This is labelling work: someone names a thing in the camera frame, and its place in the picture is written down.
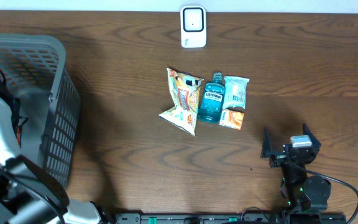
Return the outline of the light blue wipes pack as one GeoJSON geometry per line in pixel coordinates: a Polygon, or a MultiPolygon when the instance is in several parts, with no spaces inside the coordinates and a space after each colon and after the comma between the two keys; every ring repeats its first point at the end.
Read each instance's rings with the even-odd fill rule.
{"type": "Polygon", "coordinates": [[[246,88],[249,83],[248,78],[226,76],[225,81],[225,94],[223,109],[227,108],[246,108],[246,88]]]}

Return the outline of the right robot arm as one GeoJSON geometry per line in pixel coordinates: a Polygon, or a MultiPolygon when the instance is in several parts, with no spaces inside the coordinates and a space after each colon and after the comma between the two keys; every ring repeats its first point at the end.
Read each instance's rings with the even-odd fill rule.
{"type": "Polygon", "coordinates": [[[303,124],[303,134],[290,140],[282,150],[274,150],[269,132],[264,129],[260,156],[269,159],[271,168],[281,168],[281,194],[289,202],[287,209],[271,214],[268,222],[321,223],[321,213],[328,208],[331,183],[317,174],[309,176],[305,169],[305,165],[316,159],[321,143],[306,124],[303,124]]]}

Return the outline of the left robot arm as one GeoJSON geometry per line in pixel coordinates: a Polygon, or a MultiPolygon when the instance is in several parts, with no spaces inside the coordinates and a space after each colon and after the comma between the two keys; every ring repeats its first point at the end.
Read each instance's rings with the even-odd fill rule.
{"type": "Polygon", "coordinates": [[[71,200],[62,185],[21,153],[27,122],[0,69],[0,223],[114,223],[94,202],[71,200]]]}

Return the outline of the yellow snack bag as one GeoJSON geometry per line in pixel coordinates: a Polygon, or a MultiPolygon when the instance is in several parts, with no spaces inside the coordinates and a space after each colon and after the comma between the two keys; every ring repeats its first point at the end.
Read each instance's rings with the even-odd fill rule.
{"type": "Polygon", "coordinates": [[[174,106],[159,117],[195,136],[203,79],[167,68],[168,89],[174,106]]]}

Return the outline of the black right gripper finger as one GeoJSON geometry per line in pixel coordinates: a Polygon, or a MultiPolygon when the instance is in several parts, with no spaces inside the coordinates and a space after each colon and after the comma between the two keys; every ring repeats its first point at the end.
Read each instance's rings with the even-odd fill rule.
{"type": "Polygon", "coordinates": [[[310,129],[306,123],[303,123],[303,134],[307,135],[310,138],[311,147],[313,147],[313,148],[321,147],[321,143],[317,140],[317,138],[314,136],[314,134],[310,131],[310,129]]]}
{"type": "Polygon", "coordinates": [[[261,158],[269,158],[271,156],[284,155],[283,150],[273,150],[272,144],[269,139],[269,132],[267,128],[264,128],[264,139],[262,143],[262,149],[260,153],[261,158]]]}

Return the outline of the orange tissue pack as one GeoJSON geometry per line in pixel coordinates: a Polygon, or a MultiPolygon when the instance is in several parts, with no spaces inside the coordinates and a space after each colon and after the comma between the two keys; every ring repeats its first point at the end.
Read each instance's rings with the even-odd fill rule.
{"type": "Polygon", "coordinates": [[[241,130],[244,120],[244,113],[224,109],[221,113],[219,125],[231,129],[241,130]]]}

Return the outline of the teal mouthwash bottle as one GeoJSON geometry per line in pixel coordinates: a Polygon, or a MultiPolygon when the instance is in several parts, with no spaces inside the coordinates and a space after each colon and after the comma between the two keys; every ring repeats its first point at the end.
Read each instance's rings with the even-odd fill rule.
{"type": "Polygon", "coordinates": [[[198,119],[209,123],[218,123],[221,118],[224,102],[225,86],[223,75],[217,71],[211,82],[205,84],[198,119]]]}

